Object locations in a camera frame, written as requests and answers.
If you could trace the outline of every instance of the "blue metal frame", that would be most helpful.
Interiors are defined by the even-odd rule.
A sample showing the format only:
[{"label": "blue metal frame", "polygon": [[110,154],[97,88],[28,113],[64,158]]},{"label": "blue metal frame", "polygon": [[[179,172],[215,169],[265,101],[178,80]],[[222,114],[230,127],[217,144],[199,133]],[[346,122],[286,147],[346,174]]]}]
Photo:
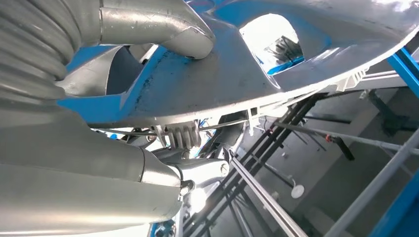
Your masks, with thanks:
[{"label": "blue metal frame", "polygon": [[[105,48],[85,48],[85,52],[83,52],[84,55],[80,57],[76,56],[75,59],[79,60],[74,64],[80,66],[104,51],[106,51]],[[156,52],[154,52],[153,57],[151,57],[149,62],[145,65],[141,74],[134,81],[131,88],[122,94],[66,98],[58,101],[58,104],[78,112],[88,123],[121,121],[127,118],[130,112],[134,110],[145,81],[150,77],[158,64],[159,59],[166,51],[165,48],[159,47]]]},{"label": "blue metal frame", "polygon": [[[390,56],[389,64],[419,97],[419,65],[405,49]],[[419,172],[405,186],[369,237],[419,236]]]},{"label": "blue metal frame", "polygon": [[405,186],[369,237],[419,236],[419,219],[413,220],[415,224],[411,225],[412,220],[409,218],[419,214],[418,197],[419,172]]},{"label": "blue metal frame", "polygon": [[402,48],[390,56],[387,61],[419,98],[419,65],[410,53]]}]

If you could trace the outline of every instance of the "blue painted surface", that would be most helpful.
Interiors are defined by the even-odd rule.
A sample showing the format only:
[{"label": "blue painted surface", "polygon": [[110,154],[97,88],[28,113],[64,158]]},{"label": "blue painted surface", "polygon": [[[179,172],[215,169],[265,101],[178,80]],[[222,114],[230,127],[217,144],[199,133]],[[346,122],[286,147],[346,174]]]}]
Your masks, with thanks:
[{"label": "blue painted surface", "polygon": [[[419,65],[402,48],[390,56],[389,64],[419,97]],[[419,171],[380,219],[369,237],[419,237]]]},{"label": "blue painted surface", "polygon": [[156,236],[156,230],[157,230],[158,225],[159,225],[158,223],[152,224],[151,231],[150,231],[150,237]]},{"label": "blue painted surface", "polygon": [[415,70],[417,73],[416,75],[419,75],[419,65],[405,48],[402,48],[400,52],[404,55],[403,58],[393,54],[387,59],[387,61],[405,81],[416,97],[419,98],[419,80],[415,77],[414,72],[412,72],[412,70]]},{"label": "blue painted surface", "polygon": [[127,92],[117,95],[67,98],[58,101],[58,104],[78,112],[88,123],[121,121],[134,110],[145,81],[150,77],[159,59],[166,51],[163,47],[156,50]]},{"label": "blue painted surface", "polygon": [[281,64],[281,65],[278,65],[278,66],[272,68],[271,70],[269,70],[267,72],[267,74],[270,75],[270,76],[275,75],[277,73],[282,72],[283,70],[285,70],[287,68],[290,68],[290,67],[295,66],[299,63],[302,63],[303,61],[304,61],[304,57],[298,57],[298,58],[296,58],[292,61],[286,62],[284,64]]},{"label": "blue painted surface", "polygon": [[[214,15],[219,17],[221,20],[230,22],[238,27],[258,16],[268,13],[276,13],[282,14],[286,17],[294,26],[297,34],[299,34],[298,31],[310,31],[312,28],[310,24],[302,19],[295,18],[292,15],[283,14],[285,6],[280,4],[240,1],[224,5],[224,2],[228,1],[214,0],[213,2],[216,5],[219,5],[215,7],[216,10]],[[208,2],[205,0],[202,1],[202,6],[198,4],[196,9],[198,11],[205,10],[208,7],[207,3]],[[324,47],[327,48],[330,45],[330,38],[327,35],[322,35],[321,32],[315,33],[320,34],[317,38],[324,39]],[[81,48],[75,55],[72,62],[67,66],[68,71],[78,68],[112,47],[113,46],[97,46]],[[78,112],[88,123],[111,123],[124,120],[135,109],[136,101],[145,81],[150,77],[158,61],[166,51],[167,50],[163,47],[159,47],[157,49],[128,92],[97,97],[67,98],[62,101],[58,101],[58,104]]]},{"label": "blue painted surface", "polygon": [[419,236],[419,172],[405,186],[403,191],[383,215],[381,220],[375,226],[369,237],[396,237],[405,235],[396,235],[411,231],[414,236]]}]

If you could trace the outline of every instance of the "dark metal rod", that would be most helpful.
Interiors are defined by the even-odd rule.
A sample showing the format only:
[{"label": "dark metal rod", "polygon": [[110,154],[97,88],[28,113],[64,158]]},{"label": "dark metal rod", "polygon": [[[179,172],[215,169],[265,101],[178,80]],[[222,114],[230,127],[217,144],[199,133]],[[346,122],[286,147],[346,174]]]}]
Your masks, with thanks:
[{"label": "dark metal rod", "polygon": [[327,122],[337,122],[337,123],[344,123],[344,124],[351,124],[351,120],[345,119],[345,118],[339,118],[337,116],[332,115],[306,115],[304,116],[305,119],[313,119],[313,120],[319,120],[319,121],[327,121]]},{"label": "dark metal rod", "polygon": [[[351,136],[351,135],[341,134],[341,133],[337,133],[337,132],[329,132],[329,131],[323,131],[323,130],[320,130],[320,129],[293,126],[293,125],[288,125],[288,124],[284,124],[284,123],[280,123],[280,122],[277,122],[276,124],[278,126],[286,127],[287,129],[292,129],[292,130],[295,130],[295,131],[311,133],[311,134],[320,135],[320,136],[331,135],[331,136],[335,136],[335,137],[350,139],[350,140],[353,140],[355,142],[364,143],[364,144],[372,145],[372,146],[375,146],[375,147],[386,148],[386,149],[389,149],[389,150],[392,150],[392,151],[398,151],[402,147],[401,145],[397,145],[397,144],[393,144],[393,143],[382,142],[382,141],[377,141],[377,140],[372,140],[372,139],[367,139],[367,138],[362,138],[362,137],[357,137],[357,136]],[[419,149],[411,149],[410,152],[414,155],[419,156]]]},{"label": "dark metal rod", "polygon": [[[245,160],[249,157],[250,152],[253,152],[256,150],[256,148],[263,142],[263,140],[265,140],[265,138],[268,136],[269,131],[266,131],[265,133],[262,134],[261,137],[259,137],[259,139],[255,142],[255,144],[250,148],[250,150],[248,151],[248,154],[246,154],[240,161],[245,162]],[[188,221],[186,221],[185,225],[183,226],[184,231],[186,230],[186,228],[188,228],[192,223],[194,222],[200,222],[202,221],[211,211],[212,208],[215,207],[223,198],[223,190],[221,187],[225,186],[227,184],[227,182],[236,174],[236,170],[231,170],[227,177],[224,178],[224,180],[221,182],[221,184],[214,190],[214,192],[207,198],[207,204],[206,206],[203,208],[203,210],[201,210],[199,213],[195,213],[194,215],[192,215]],[[233,186],[233,182],[230,182],[230,184],[226,187],[227,190],[230,190]]]},{"label": "dark metal rod", "polygon": [[256,181],[236,158],[233,158],[231,164],[240,173],[250,189],[256,194],[259,200],[265,205],[268,212],[274,217],[289,237],[307,237],[301,227],[289,216],[289,214],[271,197],[271,195]]},{"label": "dark metal rod", "polygon": [[317,139],[315,137],[313,137],[311,134],[306,133],[307,136],[309,136],[311,138],[311,140],[313,140],[313,142],[315,142],[323,151],[326,151],[326,148],[319,142],[317,141]]},{"label": "dark metal rod", "polygon": [[[290,111],[290,113],[283,119],[282,122],[290,122],[294,116],[304,107],[305,103],[308,101],[308,99],[302,100],[301,102],[297,103],[294,108]],[[273,129],[275,127],[274,124],[271,125],[270,129]],[[249,151],[243,156],[243,158],[240,160],[240,163],[243,164],[245,163],[250,154],[252,154],[258,147],[259,145],[265,140],[266,137],[268,137],[268,139],[262,144],[262,146],[258,149],[258,151],[256,152],[256,156],[261,156],[262,153],[274,142],[274,140],[276,139],[276,137],[283,131],[284,129],[281,127],[277,127],[272,134],[270,134],[270,131],[266,131],[262,134],[262,136],[255,142],[255,144],[249,149]],[[246,169],[250,169],[253,164],[255,163],[255,161],[253,159],[250,159],[250,161],[248,161],[245,165]],[[240,176],[237,175],[236,170],[232,170],[230,171],[230,173],[227,175],[227,177],[224,178],[224,180],[222,181],[221,186],[224,186],[227,184],[227,182],[234,176],[235,178],[233,179],[233,181],[231,181],[229,183],[229,185],[226,187],[227,190],[230,190],[233,188],[233,186],[235,184],[237,184],[240,181]],[[216,206],[221,199],[224,197],[223,191],[221,190],[221,188],[218,187],[213,193],[212,195],[210,195],[207,199],[207,204],[204,207],[203,210],[201,210],[199,213],[195,213],[194,215],[191,216],[191,218],[189,218],[189,220],[185,223],[184,225],[184,231],[186,231],[186,229],[191,226],[192,223],[196,222],[201,222],[204,220],[204,218],[212,211],[213,207]]]},{"label": "dark metal rod", "polygon": [[241,221],[241,223],[243,224],[243,228],[246,232],[246,236],[247,237],[253,237],[253,232],[251,231],[251,228],[249,226],[249,223],[247,222],[245,215],[243,214],[242,209],[240,208],[240,206],[237,204],[236,200],[233,200],[232,203],[234,210],[237,212],[237,216],[239,218],[239,220]]},{"label": "dark metal rod", "polygon": [[235,208],[233,207],[233,204],[231,202],[229,202],[228,203],[228,206],[230,208],[231,214],[233,215],[233,219],[236,222],[237,227],[239,228],[239,231],[240,231],[241,236],[243,236],[243,237],[246,236],[245,235],[245,231],[243,230],[242,225],[240,224],[239,218],[237,217],[237,213],[236,213]]},{"label": "dark metal rod", "polygon": [[265,232],[265,235],[267,237],[275,236],[275,234],[272,232],[271,228],[269,227],[268,223],[263,218],[262,214],[258,211],[257,207],[253,203],[253,201],[250,199],[249,195],[246,193],[246,191],[242,191],[240,193],[249,206],[250,212],[253,213],[256,221],[259,223],[260,227],[262,227],[263,232]]},{"label": "dark metal rod", "polygon": [[326,95],[319,100],[326,100],[326,99],[330,99],[330,98],[333,98],[333,97],[343,96],[343,95],[352,94],[352,93],[356,93],[356,92],[360,92],[360,91],[361,90],[348,90],[348,91],[344,91],[344,92],[338,92],[338,93],[335,93],[335,94]]},{"label": "dark metal rod", "polygon": [[252,155],[252,157],[253,157],[253,159],[256,159],[256,161],[258,162],[258,163],[260,163],[260,164],[262,164],[263,165],[263,167],[265,167],[267,170],[269,170],[269,171],[271,171],[271,173],[273,174],[273,175],[275,175],[278,179],[280,179],[282,182],[284,182],[286,185],[288,185],[290,188],[293,188],[294,187],[294,185],[289,181],[289,180],[286,180],[286,179],[284,179],[280,174],[279,174],[279,172],[274,168],[274,167],[272,167],[271,165],[269,165],[269,164],[267,164],[267,163],[262,163],[260,160],[259,160],[259,158],[257,158],[255,155]]},{"label": "dark metal rod", "polygon": [[[304,117],[304,115],[315,105],[315,103],[317,102],[317,100],[319,98],[321,98],[323,95],[313,95],[312,97],[310,97],[308,100],[303,100],[300,103],[297,103],[297,105],[295,106],[295,108],[293,110],[291,110],[291,112],[288,114],[288,116],[283,120],[283,122],[293,122],[295,123],[295,121],[297,121],[296,119],[298,119],[298,121],[296,123],[298,123],[299,121],[301,121],[301,119]],[[285,130],[284,133],[281,134],[281,132],[284,131],[284,129],[280,129],[277,128],[275,129],[275,131],[271,134],[271,136],[269,136],[268,140],[262,144],[262,146],[259,148],[259,150],[256,152],[255,156],[259,157],[258,155],[262,155],[265,153],[266,149],[270,146],[270,144],[272,144],[272,142],[274,140],[275,143],[274,145],[266,152],[266,154],[261,158],[262,162],[266,162],[271,156],[272,154],[277,150],[277,148],[279,147],[279,145],[287,138],[287,136],[289,135],[289,133],[291,132],[289,130],[289,132],[287,132],[287,136],[283,136],[283,134],[288,131]],[[248,153],[242,158],[242,160],[244,160],[245,158],[248,158],[249,155],[253,152],[252,150],[249,150]],[[253,165],[256,163],[256,161],[254,159],[249,160],[246,165],[245,168],[247,170],[251,171],[251,174],[254,175],[256,174],[261,168],[262,165],[260,164],[256,164],[255,167],[253,167]],[[232,182],[230,182],[230,184],[226,187],[226,190],[230,190],[232,189],[232,187],[238,183],[240,181],[240,176],[237,175],[235,177],[235,179],[233,179]],[[246,186],[246,182],[242,181],[238,184],[237,188],[234,190],[233,194],[231,195],[231,197],[227,200],[227,202],[231,201],[235,195],[237,195],[239,192],[241,192],[244,187]],[[202,210],[199,214],[198,217],[195,217],[194,219],[191,218],[189,221],[192,223],[193,220],[196,220],[195,225],[191,226],[190,229],[185,231],[185,236],[190,236],[197,228],[198,228],[198,224],[197,223],[201,223],[202,220],[204,219],[205,216],[207,216],[209,214],[209,212],[213,209],[213,207],[218,204],[220,202],[221,198],[219,199],[215,199],[216,202],[214,202],[214,204],[212,205],[207,205],[204,210]],[[209,223],[212,223],[213,221],[216,220],[216,218],[223,212],[223,210],[226,208],[227,204],[224,203],[223,205],[221,205],[221,207],[219,208],[219,210],[214,213],[214,215],[212,216],[212,218],[209,220]]]},{"label": "dark metal rod", "polygon": [[304,144],[308,145],[308,143],[296,132],[293,131],[293,134],[297,136]]}]

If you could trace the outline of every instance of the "steel bar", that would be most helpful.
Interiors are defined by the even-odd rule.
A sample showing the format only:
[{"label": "steel bar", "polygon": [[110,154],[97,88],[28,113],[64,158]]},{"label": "steel bar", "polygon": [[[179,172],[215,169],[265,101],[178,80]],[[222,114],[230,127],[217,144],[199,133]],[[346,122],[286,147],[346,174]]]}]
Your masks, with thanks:
[{"label": "steel bar", "polygon": [[311,140],[313,140],[313,142],[315,142],[317,146],[319,146],[323,151],[326,151],[326,148],[322,144],[320,144],[320,142],[317,141],[317,139],[314,138],[311,134],[307,134],[307,136],[309,136]]},{"label": "steel bar", "polygon": [[[392,150],[392,151],[398,151],[402,147],[401,145],[396,145],[396,144],[392,144],[392,143],[388,143],[388,142],[382,142],[382,141],[377,141],[377,140],[372,140],[372,139],[367,139],[367,138],[362,138],[362,137],[356,137],[356,136],[341,134],[341,133],[337,133],[337,132],[329,132],[329,131],[323,131],[323,130],[320,130],[320,129],[293,126],[293,125],[288,125],[288,124],[284,124],[284,123],[281,123],[281,122],[276,122],[275,124],[277,126],[284,127],[284,128],[287,128],[287,129],[292,129],[292,130],[299,131],[299,132],[312,133],[312,134],[316,134],[316,135],[332,135],[332,136],[345,138],[345,139],[350,139],[350,140],[353,140],[353,141],[356,141],[356,142],[380,147],[380,148],[389,149],[389,150]],[[419,155],[419,149],[411,149],[411,153],[414,154],[414,155]]]},{"label": "steel bar", "polygon": [[266,223],[265,219],[263,218],[262,214],[258,211],[257,207],[254,205],[252,200],[250,199],[249,195],[246,193],[246,191],[242,191],[240,193],[245,200],[246,204],[249,206],[249,210],[252,212],[252,214],[255,216],[256,221],[259,223],[260,227],[262,227],[263,232],[267,237],[275,236],[275,234],[272,232],[271,228],[269,227],[268,223]]},{"label": "steel bar", "polygon": [[[301,101],[299,103],[297,103],[294,108],[290,111],[290,113],[283,119],[283,122],[290,122],[293,117],[304,107],[304,104],[307,102],[307,100]],[[261,147],[258,149],[257,154],[263,153],[271,144],[272,142],[274,142],[274,140],[276,139],[276,137],[283,131],[284,129],[281,127],[276,128],[272,134],[269,131],[264,132],[261,137],[259,137],[259,139],[255,142],[255,144],[249,149],[249,151],[242,157],[242,159],[240,160],[241,163],[245,163],[249,157],[250,154],[252,154],[258,147],[259,145],[265,140],[266,137],[268,137],[268,139],[261,145]],[[250,169],[253,165],[253,163],[251,162],[252,159],[248,162],[246,162],[246,168]],[[222,181],[220,186],[224,186],[227,184],[227,182],[234,177],[234,179],[230,182],[230,184],[226,187],[227,190],[230,190],[233,188],[233,186],[235,186],[235,184],[237,184],[240,181],[240,176],[236,174],[236,170],[231,170],[229,172],[229,174],[227,175],[227,177],[224,178],[224,180]],[[193,222],[195,223],[199,223],[201,221],[204,220],[204,218],[212,211],[212,208],[217,205],[221,199],[224,197],[225,194],[223,194],[223,191],[221,190],[221,187],[218,187],[214,193],[212,195],[210,195],[207,199],[207,205],[204,207],[204,209],[199,212],[194,214],[193,216],[191,216],[191,218],[189,218],[189,220],[185,223],[184,225],[184,231],[186,231],[186,229],[191,226],[191,224]],[[197,225],[192,226],[190,231],[193,231],[194,229],[197,228]]]},{"label": "steel bar", "polygon": [[241,236],[246,236],[245,235],[245,233],[247,232],[245,232],[245,230],[243,230],[243,228],[242,228],[242,225],[243,225],[243,223],[241,223],[241,219],[239,219],[239,217],[238,217],[238,213],[237,213],[237,210],[235,209],[235,207],[233,206],[233,203],[231,203],[231,202],[229,202],[228,203],[228,206],[229,206],[229,208],[230,208],[230,211],[231,211],[231,215],[233,216],[233,219],[234,219],[234,221],[236,222],[236,224],[237,224],[237,227],[239,228],[239,231],[240,231],[240,234],[241,234]]},{"label": "steel bar", "polygon": [[[393,151],[389,151],[385,148],[382,148],[382,150],[390,157],[392,158],[395,154]],[[411,178],[415,175],[413,172],[411,172],[404,164],[400,166],[400,169],[402,169],[407,175],[409,175]]]},{"label": "steel bar", "polygon": [[306,237],[305,232],[295,223],[288,213],[269,195],[269,193],[255,180],[255,178],[238,162],[232,159],[231,164],[237,169],[247,185],[265,205],[277,223],[289,237]]},{"label": "steel bar", "polygon": [[[290,111],[290,113],[283,119],[283,122],[292,122],[294,120],[294,118],[298,117],[298,121],[300,121],[302,119],[302,117],[315,105],[315,103],[317,102],[317,100],[319,98],[321,98],[323,95],[314,95],[312,97],[310,97],[309,99],[303,100],[299,103],[297,103],[295,105],[295,107]],[[259,157],[262,154],[264,154],[266,152],[266,149],[269,148],[269,146],[271,146],[271,144],[274,142],[274,145],[268,150],[268,154],[265,154],[261,159],[262,162],[266,162],[271,155],[276,151],[276,149],[279,147],[279,144],[281,144],[286,137],[285,136],[281,136],[281,138],[277,139],[277,136],[281,134],[281,132],[284,131],[283,128],[278,127],[276,128],[272,134],[270,134],[270,136],[268,137],[268,139],[265,141],[265,143],[263,143],[260,148],[258,149],[258,151],[256,152],[256,156]],[[259,139],[258,141],[252,146],[252,148],[246,153],[246,155],[240,160],[241,163],[244,163],[247,161],[247,159],[249,158],[250,154],[253,153],[258,146],[262,143],[262,141],[266,138],[266,136],[269,134],[269,131],[266,131]],[[250,170],[253,174],[257,173],[262,166],[260,164],[256,164],[256,166],[254,167],[253,165],[256,163],[256,161],[254,159],[249,160],[248,162],[246,162],[245,168]],[[224,185],[225,183],[228,182],[229,178],[231,178],[233,176],[233,174],[235,174],[236,170],[232,170],[229,175],[223,180],[222,184]],[[228,184],[228,186],[226,187],[226,190],[230,190],[232,189],[237,183],[239,183],[240,181],[240,176],[236,175],[235,178]],[[227,202],[231,201],[235,195],[237,195],[238,193],[240,193],[244,187],[246,186],[246,183],[244,181],[240,182],[237,186],[237,188],[234,190],[234,192],[232,193],[232,196],[227,200]],[[199,213],[199,214],[194,214],[185,224],[184,226],[184,232],[185,232],[185,236],[190,236],[200,225],[200,223],[205,219],[205,217],[213,210],[213,208],[222,200],[223,198],[223,193],[220,190],[216,190],[213,195],[211,195],[208,199],[207,199],[207,205],[205,206],[205,208]],[[224,203],[221,205],[221,207],[219,208],[219,210],[217,210],[214,215],[212,216],[212,218],[209,220],[209,222],[213,222],[215,221],[215,219],[223,212],[223,210],[227,207],[227,203]],[[191,226],[189,229],[187,229],[192,223],[195,222],[195,225]]]},{"label": "steel bar", "polygon": [[348,90],[348,91],[344,91],[344,92],[329,94],[329,95],[324,96],[320,100],[326,100],[326,99],[330,99],[330,98],[333,98],[333,97],[343,96],[343,95],[352,94],[352,93],[356,93],[356,92],[360,92],[360,91],[361,90]]},{"label": "steel bar", "polygon": [[350,124],[352,122],[352,120],[349,119],[349,118],[345,118],[345,117],[337,116],[337,115],[330,115],[330,114],[309,113],[306,116],[304,116],[304,118],[305,119],[319,120],[319,121],[344,123],[344,124]]},{"label": "steel bar", "polygon": [[249,226],[249,224],[248,224],[248,222],[245,218],[245,215],[243,214],[242,209],[240,208],[240,206],[237,204],[237,202],[235,200],[233,201],[232,205],[233,205],[233,208],[235,207],[235,210],[237,212],[237,216],[239,217],[239,220],[241,221],[241,223],[242,223],[242,225],[245,229],[246,236],[247,237],[253,237],[253,232],[251,231],[251,228],[250,228],[250,226]]},{"label": "steel bar", "polygon": [[[254,150],[256,150],[256,148],[263,142],[263,140],[268,136],[268,131],[266,131],[265,133],[262,134],[261,137],[259,137],[259,139],[256,141],[256,143],[250,148],[250,150],[248,151],[248,153],[251,151],[253,152]],[[243,160],[243,162],[245,162],[245,160],[249,157],[248,156],[244,156],[241,161]],[[207,199],[207,204],[206,206],[203,208],[203,210],[201,210],[199,213],[195,213],[193,216],[191,216],[191,218],[189,218],[189,220],[185,223],[185,225],[183,226],[184,231],[186,230],[186,228],[188,228],[192,223],[196,222],[200,222],[202,221],[211,211],[212,208],[215,207],[223,198],[223,190],[222,187],[224,185],[227,184],[227,182],[236,174],[236,170],[230,170],[230,172],[228,173],[227,177],[224,178],[224,180],[222,181],[222,183],[214,190],[214,192],[209,195],[208,199]],[[232,189],[232,187],[234,186],[233,182],[230,182],[230,184],[226,187],[228,190]]]},{"label": "steel bar", "polygon": [[288,185],[290,188],[293,188],[294,187],[294,185],[289,181],[289,180],[286,180],[285,178],[283,178],[280,174],[279,174],[279,172],[278,172],[278,170],[277,169],[275,169],[274,167],[272,167],[271,165],[269,165],[269,164],[267,164],[267,163],[262,163],[261,161],[260,161],[260,159],[259,158],[257,158],[255,155],[251,155],[252,157],[253,157],[253,159],[255,159],[258,163],[260,163],[260,164],[262,164],[263,165],[263,167],[265,167],[267,170],[269,170],[269,171],[271,171],[271,173],[273,174],[273,175],[275,175],[278,179],[280,179],[282,182],[284,182],[286,185]]},{"label": "steel bar", "polygon": [[393,176],[396,170],[411,154],[411,149],[419,144],[419,130],[408,139],[402,148],[394,155],[380,173],[372,182],[362,191],[350,207],[336,221],[325,237],[336,237],[344,231],[355,217],[371,201],[375,194],[384,186],[384,184]]},{"label": "steel bar", "polygon": [[297,136],[304,144],[308,145],[308,143],[296,132],[293,131],[293,134]]}]

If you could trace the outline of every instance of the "wire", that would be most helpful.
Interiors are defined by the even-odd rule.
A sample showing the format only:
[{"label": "wire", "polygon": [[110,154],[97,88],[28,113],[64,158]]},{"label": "wire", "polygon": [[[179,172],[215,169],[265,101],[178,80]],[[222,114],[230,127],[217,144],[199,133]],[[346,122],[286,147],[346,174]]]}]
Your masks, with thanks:
[{"label": "wire", "polygon": [[125,131],[118,131],[114,129],[107,129],[107,128],[98,128],[99,131],[104,132],[112,132],[116,134],[122,134],[122,135],[130,135],[130,136],[157,136],[155,132],[148,132],[149,130],[145,130],[143,132],[125,132]]},{"label": "wire", "polygon": [[300,102],[300,101],[302,101],[302,100],[304,100],[304,99],[307,99],[308,97],[310,97],[310,96],[312,96],[312,95],[316,94],[317,92],[319,92],[319,91],[323,90],[324,88],[325,88],[325,87],[322,87],[322,88],[320,88],[320,89],[317,89],[317,90],[314,90],[314,91],[312,91],[312,92],[309,92],[309,93],[307,93],[307,94],[305,94],[305,95],[301,95],[301,96],[299,96],[299,97],[297,97],[297,98],[295,98],[295,99],[293,99],[293,100],[287,101],[287,102],[285,102],[285,103],[283,103],[283,104],[279,104],[279,103],[281,103],[281,102],[282,102],[282,101],[281,101],[281,102],[278,102],[278,103],[274,103],[274,104],[271,104],[271,105],[267,105],[267,106],[264,106],[264,107],[260,107],[260,109],[261,109],[261,110],[266,110],[267,108],[273,107],[273,108],[269,109],[269,111],[272,111],[272,110],[274,110],[274,109],[277,109],[278,107],[282,107],[282,106],[286,106],[286,107],[288,107],[288,106],[293,105],[293,104],[295,104],[295,103],[297,103],[297,102]]},{"label": "wire", "polygon": [[[274,109],[276,109],[278,107],[281,107],[281,106],[287,106],[288,107],[290,105],[293,105],[293,104],[295,104],[297,102],[300,102],[300,101],[302,101],[302,100],[304,100],[304,99],[306,99],[306,98],[308,98],[308,97],[316,94],[317,92],[319,92],[319,91],[321,91],[323,89],[324,89],[324,87],[322,87],[320,89],[317,89],[317,90],[314,90],[312,92],[309,92],[309,93],[307,93],[305,95],[301,95],[301,96],[299,96],[299,97],[297,97],[297,98],[295,98],[293,100],[287,101],[287,102],[282,103],[282,104],[273,103],[271,105],[267,105],[265,107],[260,107],[260,108],[261,108],[261,110],[266,110],[267,108],[270,108],[271,106],[273,106],[272,109],[269,109],[269,111],[271,111],[271,110],[274,110]],[[266,116],[266,115],[264,113],[261,113],[261,114],[259,114],[259,116]],[[225,126],[231,126],[231,125],[243,123],[243,122],[246,122],[248,120],[249,119],[247,119],[247,118],[242,118],[242,119],[238,119],[238,120],[234,120],[234,121],[230,121],[230,122],[224,122],[224,123],[216,124],[216,125],[213,125],[213,126],[200,127],[199,128],[199,131],[200,132],[205,132],[205,131],[209,131],[209,130],[213,130],[213,129],[217,129],[217,128],[221,128],[221,127],[225,127]],[[154,132],[147,132],[148,130],[147,131],[144,131],[144,132],[124,132],[124,131],[118,131],[118,130],[113,130],[113,129],[105,129],[105,128],[100,128],[100,129],[97,129],[97,130],[101,130],[101,131],[105,131],[105,132],[113,132],[113,133],[123,134],[123,135],[131,135],[131,136],[150,136],[150,135],[156,136],[157,135]]]},{"label": "wire", "polygon": [[268,118],[265,115],[265,122],[263,123],[263,128],[265,129],[265,131],[266,131],[266,122],[268,122]]}]

